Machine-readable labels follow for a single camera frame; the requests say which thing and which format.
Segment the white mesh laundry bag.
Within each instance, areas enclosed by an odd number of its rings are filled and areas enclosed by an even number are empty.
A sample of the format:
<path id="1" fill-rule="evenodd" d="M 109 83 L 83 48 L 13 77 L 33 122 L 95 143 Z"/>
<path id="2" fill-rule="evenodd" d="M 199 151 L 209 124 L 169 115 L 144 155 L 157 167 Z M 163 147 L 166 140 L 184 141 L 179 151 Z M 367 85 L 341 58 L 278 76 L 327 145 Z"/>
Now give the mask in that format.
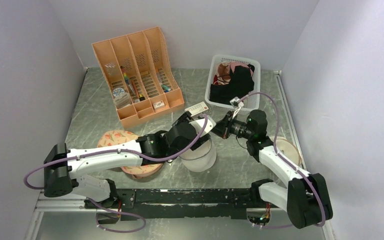
<path id="1" fill-rule="evenodd" d="M 217 152 L 213 141 L 209 139 L 195 150 L 188 149 L 179 158 L 189 171 L 200 173 L 214 165 Z"/>

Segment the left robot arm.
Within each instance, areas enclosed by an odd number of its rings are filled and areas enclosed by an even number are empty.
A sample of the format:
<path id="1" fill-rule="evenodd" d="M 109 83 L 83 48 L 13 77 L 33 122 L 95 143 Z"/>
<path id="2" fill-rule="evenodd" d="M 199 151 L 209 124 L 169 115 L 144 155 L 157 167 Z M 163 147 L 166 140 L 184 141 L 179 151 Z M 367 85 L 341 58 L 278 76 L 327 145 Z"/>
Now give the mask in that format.
<path id="1" fill-rule="evenodd" d="M 168 131 L 161 130 L 137 139 L 90 149 L 68 149 L 65 143 L 53 146 L 44 163 L 44 196 L 56 198 L 70 193 L 91 198 L 106 208 L 119 200 L 115 183 L 91 177 L 92 172 L 116 167 L 155 165 L 195 150 L 216 126 L 208 115 L 179 117 Z"/>

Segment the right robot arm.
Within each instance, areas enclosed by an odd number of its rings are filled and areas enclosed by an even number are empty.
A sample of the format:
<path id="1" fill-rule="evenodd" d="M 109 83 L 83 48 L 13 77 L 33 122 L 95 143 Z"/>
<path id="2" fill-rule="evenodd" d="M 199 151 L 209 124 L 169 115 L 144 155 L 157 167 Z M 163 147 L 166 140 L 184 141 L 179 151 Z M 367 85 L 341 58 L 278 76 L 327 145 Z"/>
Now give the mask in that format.
<path id="1" fill-rule="evenodd" d="M 227 139 L 230 135 L 246 139 L 246 149 L 257 162 L 270 169 L 284 184 L 270 179 L 253 182 L 250 202 L 255 207 L 265 203 L 284 210 L 291 224 L 302 229 L 320 225 L 333 218 L 333 209 L 325 178 L 309 173 L 288 159 L 267 135 L 267 115 L 252 110 L 245 121 L 239 121 L 232 111 L 219 120 L 212 132 Z"/>

